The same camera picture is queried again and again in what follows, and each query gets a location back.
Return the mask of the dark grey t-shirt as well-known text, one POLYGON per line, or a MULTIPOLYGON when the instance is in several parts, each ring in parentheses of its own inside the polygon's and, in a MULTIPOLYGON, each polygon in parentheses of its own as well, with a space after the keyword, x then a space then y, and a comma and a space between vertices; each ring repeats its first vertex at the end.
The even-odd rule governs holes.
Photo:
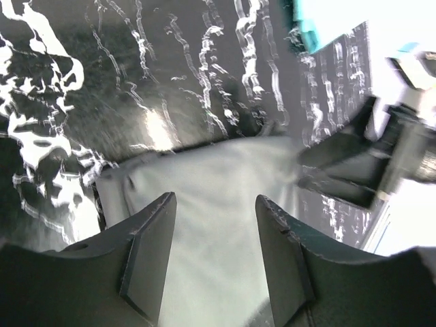
POLYGON ((96 185, 109 226, 176 194, 160 326, 272 326, 255 199, 294 212, 296 151, 287 136, 238 138, 141 155, 102 173, 96 185))

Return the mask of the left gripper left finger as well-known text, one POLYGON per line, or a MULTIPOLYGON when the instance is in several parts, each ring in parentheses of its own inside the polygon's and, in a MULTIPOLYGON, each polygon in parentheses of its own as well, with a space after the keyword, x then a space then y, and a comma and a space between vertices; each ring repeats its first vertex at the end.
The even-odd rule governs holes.
POLYGON ((1 325, 156 326, 176 205, 164 193, 62 251, 1 241, 1 325))

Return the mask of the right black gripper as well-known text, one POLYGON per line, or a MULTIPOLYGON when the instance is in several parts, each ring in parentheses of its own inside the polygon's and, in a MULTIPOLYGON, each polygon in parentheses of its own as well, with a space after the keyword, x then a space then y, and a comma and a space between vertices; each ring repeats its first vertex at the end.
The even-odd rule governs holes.
POLYGON ((432 102, 422 97, 402 99, 389 107, 381 137, 373 140, 350 129, 334 133, 299 154, 298 163, 311 169, 300 175, 297 185, 371 208, 377 200, 388 200, 405 178, 434 183, 435 128, 427 119, 432 111, 432 102))

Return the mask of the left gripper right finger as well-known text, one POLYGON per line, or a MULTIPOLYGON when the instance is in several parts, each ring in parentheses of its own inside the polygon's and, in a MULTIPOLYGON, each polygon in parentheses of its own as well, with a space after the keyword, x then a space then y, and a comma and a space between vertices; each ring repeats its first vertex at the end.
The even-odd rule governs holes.
POLYGON ((276 326, 434 326, 435 250, 383 257, 340 243, 266 196, 255 203, 276 326))

